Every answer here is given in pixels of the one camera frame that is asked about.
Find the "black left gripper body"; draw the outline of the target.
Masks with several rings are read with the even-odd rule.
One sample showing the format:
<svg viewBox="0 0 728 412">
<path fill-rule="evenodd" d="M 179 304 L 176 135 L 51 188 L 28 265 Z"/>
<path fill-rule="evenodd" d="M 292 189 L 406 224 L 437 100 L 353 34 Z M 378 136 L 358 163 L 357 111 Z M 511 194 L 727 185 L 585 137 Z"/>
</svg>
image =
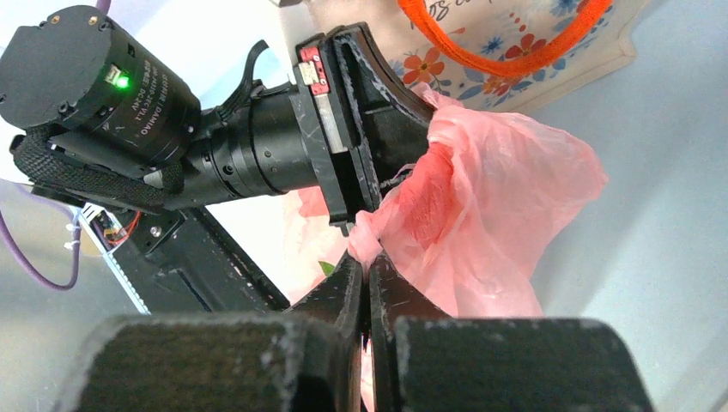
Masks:
<svg viewBox="0 0 728 412">
<path fill-rule="evenodd" d="M 356 67 L 344 55 L 346 40 L 369 33 L 366 25 L 339 26 L 293 51 L 288 97 L 307 170 L 295 172 L 287 189 L 319 188 L 331 225 L 353 224 L 358 212 L 380 200 L 362 117 L 344 79 Z"/>
</svg>

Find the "beige floral tote bag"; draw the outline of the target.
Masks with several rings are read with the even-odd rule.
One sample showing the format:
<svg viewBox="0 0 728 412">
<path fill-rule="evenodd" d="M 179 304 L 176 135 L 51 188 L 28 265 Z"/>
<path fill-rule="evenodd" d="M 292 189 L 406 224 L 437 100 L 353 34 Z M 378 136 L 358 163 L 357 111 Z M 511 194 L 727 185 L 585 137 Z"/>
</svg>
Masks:
<svg viewBox="0 0 728 412">
<path fill-rule="evenodd" d="M 429 16 L 465 51 L 499 63 L 522 62 L 548 50 L 590 1 L 426 1 Z M 327 32 L 365 22 L 381 53 L 407 87 L 426 83 L 471 109 L 528 112 L 631 64 L 630 39 L 645 1 L 600 1 L 602 12 L 565 49 L 549 51 L 526 74 L 502 77 L 448 57 L 420 32 L 395 1 L 308 1 Z"/>
</svg>

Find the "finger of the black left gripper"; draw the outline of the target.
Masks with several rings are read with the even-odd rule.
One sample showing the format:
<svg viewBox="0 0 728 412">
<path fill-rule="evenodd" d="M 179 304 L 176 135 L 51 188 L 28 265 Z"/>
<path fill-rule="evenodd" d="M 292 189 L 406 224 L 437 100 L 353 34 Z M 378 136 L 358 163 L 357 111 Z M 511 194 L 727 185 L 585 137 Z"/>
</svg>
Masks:
<svg viewBox="0 0 728 412">
<path fill-rule="evenodd" d="M 332 46 L 354 125 L 355 170 L 363 173 L 362 208 L 374 211 L 400 169 L 427 151 L 434 109 L 405 87 L 367 24 L 336 27 Z"/>
</svg>

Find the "pink plastic bag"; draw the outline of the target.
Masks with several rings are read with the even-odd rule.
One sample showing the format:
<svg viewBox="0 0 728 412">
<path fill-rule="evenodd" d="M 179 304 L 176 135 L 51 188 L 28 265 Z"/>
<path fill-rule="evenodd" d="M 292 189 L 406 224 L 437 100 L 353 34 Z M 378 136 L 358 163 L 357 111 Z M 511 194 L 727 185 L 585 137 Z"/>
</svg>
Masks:
<svg viewBox="0 0 728 412">
<path fill-rule="evenodd" d="M 593 148 L 516 112 L 471 110 L 419 84 L 434 108 L 428 149 L 395 174 L 401 182 L 354 232 L 331 227 L 322 191 L 283 198 L 286 273 L 276 285 L 291 301 L 311 292 L 350 251 L 364 264 L 386 253 L 396 270 L 458 318 L 536 318 L 531 285 L 545 248 L 608 177 Z"/>
</svg>

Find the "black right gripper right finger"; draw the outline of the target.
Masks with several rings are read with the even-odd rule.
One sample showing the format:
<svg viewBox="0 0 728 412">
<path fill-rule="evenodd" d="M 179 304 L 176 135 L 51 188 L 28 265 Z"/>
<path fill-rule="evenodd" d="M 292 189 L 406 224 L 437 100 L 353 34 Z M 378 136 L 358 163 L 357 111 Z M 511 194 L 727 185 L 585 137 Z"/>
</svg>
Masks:
<svg viewBox="0 0 728 412">
<path fill-rule="evenodd" d="M 650 411 L 628 347 L 592 318 L 454 318 L 379 255 L 369 271 L 378 411 Z"/>
</svg>

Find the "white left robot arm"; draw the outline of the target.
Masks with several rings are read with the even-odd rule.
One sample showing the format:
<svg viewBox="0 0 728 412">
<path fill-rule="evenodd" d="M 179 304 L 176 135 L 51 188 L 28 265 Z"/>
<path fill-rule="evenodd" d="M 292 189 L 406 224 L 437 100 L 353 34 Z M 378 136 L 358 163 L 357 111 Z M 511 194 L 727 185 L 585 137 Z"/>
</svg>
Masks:
<svg viewBox="0 0 728 412">
<path fill-rule="evenodd" d="M 309 187 L 339 227 L 377 209 L 384 181 L 426 151 L 432 107 L 364 22 L 320 33 L 302 1 L 256 1 L 217 43 L 255 21 L 240 82 L 209 109 L 100 7 L 18 27 L 1 56 L 15 166 L 49 196 L 150 214 Z"/>
</svg>

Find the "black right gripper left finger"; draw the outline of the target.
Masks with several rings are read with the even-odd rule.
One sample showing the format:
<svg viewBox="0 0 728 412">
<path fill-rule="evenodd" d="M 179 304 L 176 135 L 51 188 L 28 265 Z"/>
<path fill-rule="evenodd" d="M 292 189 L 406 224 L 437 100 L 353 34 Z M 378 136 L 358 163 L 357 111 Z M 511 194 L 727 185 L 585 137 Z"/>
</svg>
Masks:
<svg viewBox="0 0 728 412">
<path fill-rule="evenodd" d="M 358 411 L 359 263 L 283 312 L 127 315 L 83 343 L 56 411 Z"/>
</svg>

